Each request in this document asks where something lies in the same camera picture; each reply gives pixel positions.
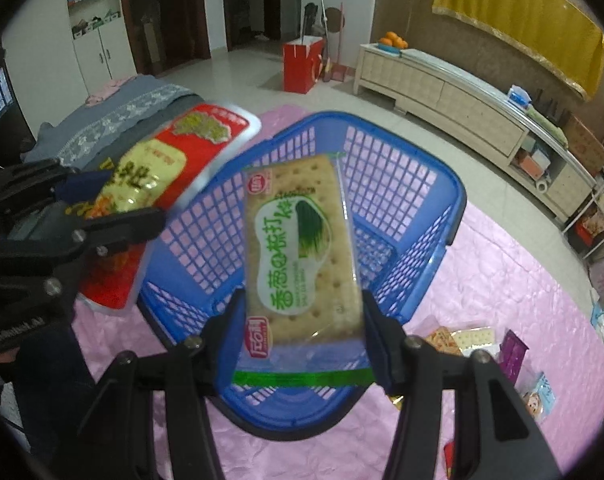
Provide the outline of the red yellow snack bag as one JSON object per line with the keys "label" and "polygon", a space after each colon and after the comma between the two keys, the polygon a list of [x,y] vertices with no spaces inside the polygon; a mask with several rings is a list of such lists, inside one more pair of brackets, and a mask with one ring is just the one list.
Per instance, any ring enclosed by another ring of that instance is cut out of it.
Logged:
{"label": "red yellow snack bag", "polygon": [[[121,157],[85,217],[157,207],[174,219],[261,128],[259,118],[235,105],[191,107]],[[136,243],[119,254],[109,249],[81,284],[80,299],[104,313],[129,309],[142,288],[154,245],[154,240]]]}

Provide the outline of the purple snack packet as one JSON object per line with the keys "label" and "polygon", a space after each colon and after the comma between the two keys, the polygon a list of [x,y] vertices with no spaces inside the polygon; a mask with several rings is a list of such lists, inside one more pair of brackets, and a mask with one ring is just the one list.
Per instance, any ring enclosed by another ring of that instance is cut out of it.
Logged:
{"label": "purple snack packet", "polygon": [[499,367],[512,384],[515,384],[528,351],[528,345],[513,331],[507,330],[500,344]]}

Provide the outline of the green onion cracker packet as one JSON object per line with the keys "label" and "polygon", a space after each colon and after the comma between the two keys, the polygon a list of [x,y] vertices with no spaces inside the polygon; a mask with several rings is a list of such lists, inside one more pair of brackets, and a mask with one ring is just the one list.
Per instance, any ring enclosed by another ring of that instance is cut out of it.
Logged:
{"label": "green onion cracker packet", "polygon": [[363,292],[338,154],[244,174],[243,346],[251,387],[370,385]]}

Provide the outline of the blue cookie packet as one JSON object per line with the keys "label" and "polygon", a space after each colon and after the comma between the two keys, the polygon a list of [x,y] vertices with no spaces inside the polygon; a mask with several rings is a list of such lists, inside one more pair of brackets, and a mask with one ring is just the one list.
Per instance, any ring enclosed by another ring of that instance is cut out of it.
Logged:
{"label": "blue cookie packet", "polygon": [[556,393],[545,372],[522,374],[515,386],[530,416],[540,424],[556,406]]}

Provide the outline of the grey blue folded blanket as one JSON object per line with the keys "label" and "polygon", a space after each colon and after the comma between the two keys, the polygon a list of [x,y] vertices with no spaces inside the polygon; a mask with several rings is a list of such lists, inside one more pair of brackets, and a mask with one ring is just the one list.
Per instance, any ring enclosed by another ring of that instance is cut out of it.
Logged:
{"label": "grey blue folded blanket", "polygon": [[64,166],[96,169],[108,158],[118,160],[136,142],[202,101],[178,84],[136,76],[104,102],[78,107],[58,126],[41,124],[34,148],[23,160],[56,158]]}

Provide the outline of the clear packed soda crackers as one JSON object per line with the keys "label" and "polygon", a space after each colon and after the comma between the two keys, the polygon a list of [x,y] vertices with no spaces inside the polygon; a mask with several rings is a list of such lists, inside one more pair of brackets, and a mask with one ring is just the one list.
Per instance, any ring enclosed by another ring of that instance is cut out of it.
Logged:
{"label": "clear packed soda crackers", "polygon": [[475,350],[484,350],[491,356],[495,356],[499,352],[499,344],[493,328],[472,327],[454,330],[451,336],[464,356],[471,356]]}

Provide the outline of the small orange candy packet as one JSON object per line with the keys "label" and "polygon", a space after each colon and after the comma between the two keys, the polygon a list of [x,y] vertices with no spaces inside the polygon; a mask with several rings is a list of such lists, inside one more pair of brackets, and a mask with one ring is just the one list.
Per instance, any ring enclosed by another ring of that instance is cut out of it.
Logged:
{"label": "small orange candy packet", "polygon": [[447,327],[439,326],[425,337],[425,340],[438,352],[451,356],[462,356],[461,349]]}

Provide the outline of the pink quilted table cloth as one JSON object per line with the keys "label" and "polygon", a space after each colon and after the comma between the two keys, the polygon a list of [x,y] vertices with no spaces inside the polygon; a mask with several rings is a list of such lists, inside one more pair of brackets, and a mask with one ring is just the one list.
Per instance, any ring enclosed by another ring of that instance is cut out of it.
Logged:
{"label": "pink quilted table cloth", "polygon": [[[73,330],[95,376],[124,350],[163,352],[199,333],[244,281],[242,175],[320,153],[343,154],[360,280],[380,307],[424,336],[489,327],[528,350],[523,377],[556,397],[540,428],[562,471],[599,444],[604,344],[571,297],[463,186],[416,145],[359,117],[323,112],[256,143],[227,165],[153,244],[145,307],[108,315],[76,306]],[[229,479],[378,479],[398,409],[379,386],[231,386],[207,404]]]}

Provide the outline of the red paper bag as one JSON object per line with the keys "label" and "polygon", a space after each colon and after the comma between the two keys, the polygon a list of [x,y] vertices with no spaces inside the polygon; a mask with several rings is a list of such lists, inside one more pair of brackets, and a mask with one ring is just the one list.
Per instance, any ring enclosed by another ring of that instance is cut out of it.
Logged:
{"label": "red paper bag", "polygon": [[325,40],[304,36],[283,45],[283,90],[306,94],[319,79],[323,68]]}

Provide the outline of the blue plastic basket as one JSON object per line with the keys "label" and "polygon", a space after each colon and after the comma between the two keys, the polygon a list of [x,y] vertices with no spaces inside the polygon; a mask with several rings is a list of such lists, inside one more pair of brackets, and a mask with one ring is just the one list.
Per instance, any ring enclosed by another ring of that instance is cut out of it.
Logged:
{"label": "blue plastic basket", "polygon": [[213,404],[249,434],[321,434],[372,383],[361,300],[411,320],[453,244],[451,167],[357,116],[312,114],[223,169],[155,245],[138,305],[174,346],[235,309]]}

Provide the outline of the broom and mop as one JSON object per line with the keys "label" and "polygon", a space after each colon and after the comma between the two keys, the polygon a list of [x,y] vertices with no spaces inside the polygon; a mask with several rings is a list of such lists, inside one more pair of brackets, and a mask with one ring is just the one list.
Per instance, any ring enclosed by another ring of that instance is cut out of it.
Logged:
{"label": "broom and mop", "polygon": [[346,66],[341,62],[343,28],[345,25],[344,6],[337,8],[326,6],[320,0],[321,22],[325,32],[325,50],[323,51],[323,81],[343,82]]}

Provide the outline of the brown cardboard box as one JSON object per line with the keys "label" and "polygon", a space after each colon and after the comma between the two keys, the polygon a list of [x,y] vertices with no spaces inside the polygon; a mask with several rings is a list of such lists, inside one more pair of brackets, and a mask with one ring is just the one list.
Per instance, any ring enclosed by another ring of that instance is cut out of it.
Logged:
{"label": "brown cardboard box", "polygon": [[594,177],[604,167],[604,146],[575,115],[563,127],[568,149]]}

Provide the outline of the blue tissue box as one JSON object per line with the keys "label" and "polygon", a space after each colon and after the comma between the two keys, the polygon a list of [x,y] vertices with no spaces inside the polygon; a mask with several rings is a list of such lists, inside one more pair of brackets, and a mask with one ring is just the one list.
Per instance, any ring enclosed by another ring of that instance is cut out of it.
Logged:
{"label": "blue tissue box", "polygon": [[532,103],[532,99],[528,92],[516,84],[512,84],[507,93],[507,97],[513,105],[522,108],[522,110],[527,110],[530,107],[530,103]]}

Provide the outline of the plate of oranges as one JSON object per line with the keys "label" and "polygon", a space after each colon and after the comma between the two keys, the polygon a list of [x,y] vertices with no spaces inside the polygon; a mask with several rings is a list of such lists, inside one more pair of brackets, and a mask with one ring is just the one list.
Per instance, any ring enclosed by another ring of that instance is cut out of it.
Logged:
{"label": "plate of oranges", "polygon": [[408,48],[408,42],[396,32],[387,32],[378,40],[377,46],[383,51],[398,54]]}

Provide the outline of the cream TV cabinet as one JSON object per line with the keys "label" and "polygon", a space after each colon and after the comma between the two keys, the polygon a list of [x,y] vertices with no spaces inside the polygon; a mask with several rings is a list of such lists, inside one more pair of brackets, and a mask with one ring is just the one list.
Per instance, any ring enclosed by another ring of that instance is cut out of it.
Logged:
{"label": "cream TV cabinet", "polygon": [[596,180],[575,156],[500,90],[440,58],[359,47],[353,90],[367,89],[471,148],[565,223]]}

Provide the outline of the white wall cupboard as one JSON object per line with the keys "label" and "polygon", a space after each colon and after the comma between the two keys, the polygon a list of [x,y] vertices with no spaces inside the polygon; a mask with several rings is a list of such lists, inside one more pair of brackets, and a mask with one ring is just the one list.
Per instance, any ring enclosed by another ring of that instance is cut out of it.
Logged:
{"label": "white wall cupboard", "polygon": [[87,91],[136,74],[122,0],[67,0],[73,48]]}

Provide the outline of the yellow cloth on wall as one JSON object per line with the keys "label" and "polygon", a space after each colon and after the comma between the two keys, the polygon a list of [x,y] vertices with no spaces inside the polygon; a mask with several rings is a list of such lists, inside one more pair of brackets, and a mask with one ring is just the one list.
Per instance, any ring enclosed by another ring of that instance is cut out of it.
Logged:
{"label": "yellow cloth on wall", "polygon": [[457,18],[526,54],[583,100],[597,93],[604,32],[568,0],[433,0],[432,12]]}

